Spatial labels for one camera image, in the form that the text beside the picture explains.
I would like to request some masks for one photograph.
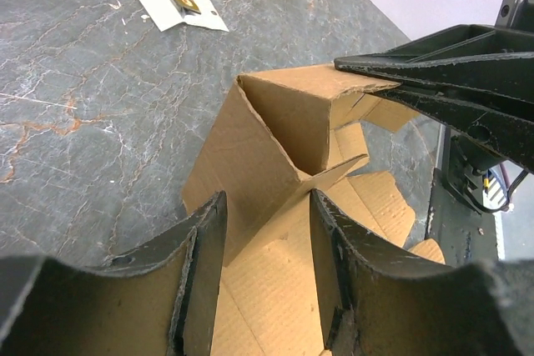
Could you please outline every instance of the small white card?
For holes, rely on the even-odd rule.
[[[194,0],[200,9],[200,13],[180,12],[174,0],[139,0],[153,19],[159,31],[165,31],[180,23],[218,29],[228,32],[223,19],[217,13],[210,0]]]

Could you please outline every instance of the marble tabletop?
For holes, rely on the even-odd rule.
[[[386,50],[369,0],[212,0],[230,32],[160,32],[138,0],[0,0],[0,255],[100,264],[184,216],[180,189],[233,77]],[[424,118],[365,125],[421,235],[436,151]]]

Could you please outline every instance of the black cable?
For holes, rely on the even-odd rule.
[[[476,200],[475,195],[473,195],[473,193],[469,189],[466,189],[466,195],[472,201],[475,207],[478,208],[481,212],[484,212],[484,213],[501,212],[502,210],[505,210],[510,205],[511,195],[517,189],[519,184],[523,182],[523,180],[526,178],[527,175],[528,175],[528,172],[526,170],[523,170],[519,173],[516,179],[514,179],[514,182],[511,183],[510,187],[508,188],[508,191],[506,191],[506,201],[499,208],[487,208],[486,206],[481,204],[478,200]]]

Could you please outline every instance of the table surface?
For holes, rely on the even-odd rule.
[[[138,0],[0,0],[0,255],[95,265],[145,242],[184,216],[180,190],[236,74],[406,41],[369,0],[212,2],[229,33],[162,33]],[[365,170],[393,172],[414,238],[436,133],[425,118],[396,134],[365,124]]]

